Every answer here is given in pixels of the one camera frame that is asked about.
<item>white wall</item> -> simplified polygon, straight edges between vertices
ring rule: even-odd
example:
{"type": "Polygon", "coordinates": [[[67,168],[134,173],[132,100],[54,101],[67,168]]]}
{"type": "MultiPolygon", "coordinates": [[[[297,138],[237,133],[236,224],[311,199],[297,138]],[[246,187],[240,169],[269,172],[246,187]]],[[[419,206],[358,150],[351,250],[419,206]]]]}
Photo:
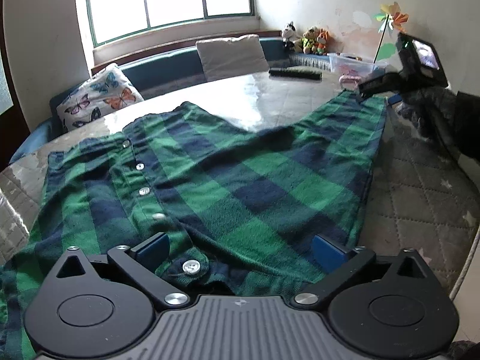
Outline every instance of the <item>white wall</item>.
{"type": "Polygon", "coordinates": [[[97,47],[94,50],[95,64],[99,65],[119,56],[183,39],[196,38],[227,32],[257,31],[260,20],[254,16],[225,17],[177,24],[132,35],[97,47]]]}
{"type": "Polygon", "coordinates": [[[13,83],[30,130],[51,116],[49,100],[87,80],[75,0],[4,0],[13,83]]]}
{"type": "Polygon", "coordinates": [[[380,23],[363,28],[353,13],[371,17],[380,4],[394,1],[410,14],[407,31],[435,45],[453,89],[480,95],[480,0],[256,0],[256,8],[263,28],[283,28],[291,20],[299,33],[327,27],[338,41],[335,48],[373,58],[380,23]]]}
{"type": "Polygon", "coordinates": [[[88,21],[88,11],[86,0],[75,0],[77,7],[78,27],[80,29],[80,36],[82,38],[83,54],[87,63],[89,74],[95,62],[93,59],[93,39],[90,33],[90,23],[88,21]]]}

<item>camera screen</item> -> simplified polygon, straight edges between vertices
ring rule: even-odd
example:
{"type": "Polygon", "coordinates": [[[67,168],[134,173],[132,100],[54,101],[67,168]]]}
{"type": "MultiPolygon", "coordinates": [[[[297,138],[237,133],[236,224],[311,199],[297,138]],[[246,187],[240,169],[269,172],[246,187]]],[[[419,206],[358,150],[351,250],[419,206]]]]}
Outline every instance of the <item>camera screen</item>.
{"type": "Polygon", "coordinates": [[[413,44],[415,49],[417,50],[418,57],[420,59],[420,63],[424,66],[429,68],[440,70],[438,66],[437,58],[435,58],[434,51],[432,48],[418,40],[414,40],[413,44]]]}

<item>black remote control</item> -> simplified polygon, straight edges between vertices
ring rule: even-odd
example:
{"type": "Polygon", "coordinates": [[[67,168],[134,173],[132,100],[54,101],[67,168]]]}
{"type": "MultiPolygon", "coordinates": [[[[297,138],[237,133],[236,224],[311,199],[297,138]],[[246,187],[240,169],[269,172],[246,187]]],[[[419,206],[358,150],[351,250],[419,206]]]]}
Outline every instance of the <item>black remote control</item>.
{"type": "Polygon", "coordinates": [[[294,77],[299,79],[309,79],[309,80],[321,80],[322,74],[320,72],[313,72],[308,68],[301,69],[296,68],[292,69],[289,67],[272,67],[268,71],[272,76],[280,77],[294,77]]]}

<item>green plaid shirt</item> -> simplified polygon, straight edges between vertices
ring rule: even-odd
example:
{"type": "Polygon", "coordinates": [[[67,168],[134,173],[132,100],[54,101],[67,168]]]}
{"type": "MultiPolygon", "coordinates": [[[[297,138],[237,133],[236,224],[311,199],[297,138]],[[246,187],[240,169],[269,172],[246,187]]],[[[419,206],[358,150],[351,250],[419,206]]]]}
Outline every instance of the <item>green plaid shirt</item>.
{"type": "Polygon", "coordinates": [[[164,232],[170,255],[155,273],[182,289],[222,282],[288,299],[321,280],[313,236],[356,243],[384,124],[383,100],[359,105],[347,91],[259,133],[184,103],[51,153],[29,244],[0,271],[2,358],[33,356],[23,311],[70,245],[105,254],[164,232]],[[191,259],[196,275],[182,270],[191,259]]]}

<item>star pattern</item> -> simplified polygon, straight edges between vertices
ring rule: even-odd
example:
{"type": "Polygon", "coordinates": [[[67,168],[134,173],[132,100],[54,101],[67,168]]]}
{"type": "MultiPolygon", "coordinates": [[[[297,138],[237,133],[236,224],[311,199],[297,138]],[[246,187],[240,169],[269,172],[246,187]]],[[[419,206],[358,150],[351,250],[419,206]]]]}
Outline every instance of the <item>star pattern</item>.
{"type": "Polygon", "coordinates": [[[443,162],[444,164],[449,164],[450,161],[448,161],[448,159],[446,159],[445,157],[442,157],[441,155],[438,156],[438,159],[440,160],[440,162],[443,162]]]}
{"type": "Polygon", "coordinates": [[[470,211],[467,211],[466,214],[462,216],[462,218],[466,220],[470,227],[474,227],[475,223],[477,222],[477,219],[473,217],[470,211]]]}
{"type": "Polygon", "coordinates": [[[429,257],[427,257],[423,254],[423,247],[418,251],[418,254],[423,258],[423,261],[425,261],[427,263],[427,265],[429,266],[430,262],[431,262],[431,258],[429,258],[429,257]]]}
{"type": "Polygon", "coordinates": [[[452,184],[449,183],[448,180],[443,180],[442,179],[442,185],[447,188],[448,190],[451,190],[452,189],[452,184]]]}

